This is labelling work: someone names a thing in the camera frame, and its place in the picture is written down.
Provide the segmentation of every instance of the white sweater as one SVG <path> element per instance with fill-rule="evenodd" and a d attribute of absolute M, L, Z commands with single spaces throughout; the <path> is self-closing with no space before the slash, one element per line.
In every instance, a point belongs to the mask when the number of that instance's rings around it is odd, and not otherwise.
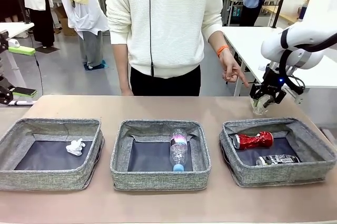
<path fill-rule="evenodd" d="M 151 0 L 156 77 L 184 75 L 204 58 L 204 41 L 222 27 L 222 0 Z M 129 63 L 151 75 L 149 0 L 107 0 L 111 44 L 127 44 Z"/>

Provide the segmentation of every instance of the gray fabric bin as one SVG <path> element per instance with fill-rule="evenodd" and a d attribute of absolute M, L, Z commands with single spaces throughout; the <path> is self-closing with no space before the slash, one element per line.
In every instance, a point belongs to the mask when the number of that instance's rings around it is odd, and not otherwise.
<path fill-rule="evenodd" d="M 261 131 L 271 132 L 274 136 L 274 144 L 278 138 L 286 138 L 301 162 L 270 166 L 245 164 L 239 157 L 239 150 L 233 146 L 232 137 L 235 134 L 253 136 Z M 220 143 L 233 179 L 241 187 L 321 182 L 333 169 L 337 159 L 336 152 L 327 143 L 304 123 L 294 118 L 226 122 L 220 133 Z"/>
<path fill-rule="evenodd" d="M 175 128 L 182 128 L 187 132 L 191 171 L 167 170 L 167 165 L 170 165 L 167 164 L 170 157 L 170 139 Z M 142 156 L 138 160 L 143 160 L 143 168 L 147 171 L 142 171 L 142 167 L 138 167 L 138 171 L 130 171 L 134 170 L 130 159 L 137 158 L 133 156 L 133 152 L 137 152 L 138 155 L 142 155 L 143 152 L 153 155 L 153 159 Z M 156 165 L 144 161 L 148 158 L 156 162 Z M 211 160 L 203 129 L 197 122 L 127 120 L 122 122 L 117 133 L 110 168 L 117 190 L 201 190 L 206 188 Z"/>
<path fill-rule="evenodd" d="M 80 138 L 77 157 L 65 146 Z M 0 140 L 0 190 L 85 189 L 103 144 L 99 120 L 21 119 Z"/>

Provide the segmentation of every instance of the clear water bottle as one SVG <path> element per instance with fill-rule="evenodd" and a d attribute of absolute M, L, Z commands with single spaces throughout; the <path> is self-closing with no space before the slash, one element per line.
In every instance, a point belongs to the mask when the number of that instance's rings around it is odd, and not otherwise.
<path fill-rule="evenodd" d="M 182 129 L 175 129 L 170 146 L 170 161 L 173 171 L 184 171 L 187 160 L 187 134 Z"/>

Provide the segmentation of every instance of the black pants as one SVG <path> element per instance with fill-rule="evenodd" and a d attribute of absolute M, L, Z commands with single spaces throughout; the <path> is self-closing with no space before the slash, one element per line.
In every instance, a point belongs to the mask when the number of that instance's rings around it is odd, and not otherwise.
<path fill-rule="evenodd" d="M 185 75 L 168 79 L 144 75 L 131 68 L 130 83 L 135 96 L 199 96 L 200 66 Z"/>
<path fill-rule="evenodd" d="M 36 11 L 29 9 L 31 21 L 34 23 L 33 34 L 34 40 L 41 42 L 42 46 L 53 46 L 54 38 L 54 23 L 49 5 L 49 0 L 45 0 L 46 10 Z"/>
<path fill-rule="evenodd" d="M 256 8 L 243 6 L 240 18 L 240 26 L 254 26 L 261 11 L 262 5 Z"/>

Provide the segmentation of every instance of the orange wristband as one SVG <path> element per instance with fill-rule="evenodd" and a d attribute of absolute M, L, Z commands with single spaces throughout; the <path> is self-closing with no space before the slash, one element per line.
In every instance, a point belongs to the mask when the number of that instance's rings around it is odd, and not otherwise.
<path fill-rule="evenodd" d="M 218 49 L 218 51 L 217 51 L 217 56 L 220 58 L 220 54 L 221 54 L 221 52 L 224 50 L 224 49 L 226 49 L 226 48 L 230 48 L 229 46 L 227 46 L 227 45 L 224 45 L 224 46 L 222 46 L 222 47 L 220 47 L 219 49 Z"/>

